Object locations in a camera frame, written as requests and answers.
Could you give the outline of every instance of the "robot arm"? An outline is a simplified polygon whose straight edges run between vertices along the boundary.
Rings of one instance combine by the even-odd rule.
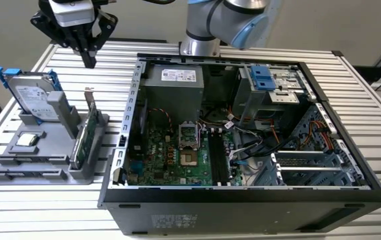
[[[38,0],[40,11],[32,24],[64,48],[82,57],[86,68],[96,66],[96,54],[112,35],[117,17],[101,6],[117,0]],[[174,0],[144,0],[166,5]],[[219,56],[219,40],[234,48],[246,49],[259,39],[267,25],[263,10],[269,0],[188,0],[186,38],[180,46],[182,55]],[[98,19],[101,33],[93,36]]]
[[[73,49],[89,69],[96,66],[97,50],[117,24],[117,17],[102,12],[101,6],[114,2],[116,0],[38,0],[40,11],[32,17],[32,24],[58,45]],[[96,19],[101,33],[93,36]]]
[[[263,14],[270,0],[188,0],[186,37],[180,53],[219,56],[219,40],[237,49],[247,49],[259,40],[267,26]]]

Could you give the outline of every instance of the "aluminum extrusion table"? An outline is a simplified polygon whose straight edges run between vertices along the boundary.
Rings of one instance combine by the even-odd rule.
[[[49,45],[33,71],[46,72],[53,69],[58,73],[70,104],[80,112],[88,110],[84,89],[94,88],[97,107],[110,115],[96,168],[96,180],[90,185],[0,186],[0,239],[133,238],[122,236],[109,212],[97,209],[97,199],[106,157],[118,141],[137,53],[173,55],[178,53],[178,47],[176,44],[166,43],[109,41],[98,51],[96,69],[86,69],[80,56],[74,55],[70,49]],[[335,56],[330,51],[266,48],[239,51],[222,47],[221,55],[227,58],[306,62],[345,128],[381,180],[381,98],[346,59]],[[20,124],[18,106],[10,100],[0,115],[0,154]],[[381,209],[326,234],[154,236],[156,239],[291,239],[295,237],[326,240],[381,239]]]

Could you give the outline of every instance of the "white wall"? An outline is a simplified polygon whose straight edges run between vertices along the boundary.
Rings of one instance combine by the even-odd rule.
[[[354,64],[373,64],[381,54],[381,0],[282,0],[267,47],[341,50]],[[113,37],[184,37],[186,1],[154,5],[118,0],[104,10],[120,21]],[[30,25],[37,0],[0,0],[0,65],[30,69],[49,42]]]
[[[339,50],[354,65],[381,55],[381,0],[283,0],[269,48]]]
[[[5,67],[30,69],[46,48],[49,39],[30,24],[37,10],[37,0],[0,0],[0,65]],[[118,0],[104,11],[118,17],[112,37],[178,42],[185,35],[186,0],[168,6]]]

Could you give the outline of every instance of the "motherboard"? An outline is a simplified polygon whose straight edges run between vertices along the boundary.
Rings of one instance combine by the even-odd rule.
[[[130,174],[128,177],[129,185],[138,186],[213,186],[218,169],[217,161],[225,166],[223,175],[233,186],[241,185],[238,169],[227,167],[226,155],[234,149],[233,134],[229,131],[221,133],[217,143],[210,141],[210,129],[198,129],[197,125],[185,124],[170,133],[165,128],[152,126],[148,133],[146,154],[144,160],[130,161]],[[182,147],[182,143],[196,142],[190,146]],[[221,142],[221,148],[214,147],[218,154],[213,151],[213,144]]]

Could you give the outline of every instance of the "power supply label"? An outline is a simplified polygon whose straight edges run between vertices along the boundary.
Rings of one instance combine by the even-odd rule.
[[[164,69],[162,81],[196,82],[196,70]]]
[[[37,86],[16,86],[22,105],[44,121],[57,121],[54,108],[48,104],[46,92]]]
[[[154,214],[152,215],[153,227],[157,229],[194,228],[197,214]]]

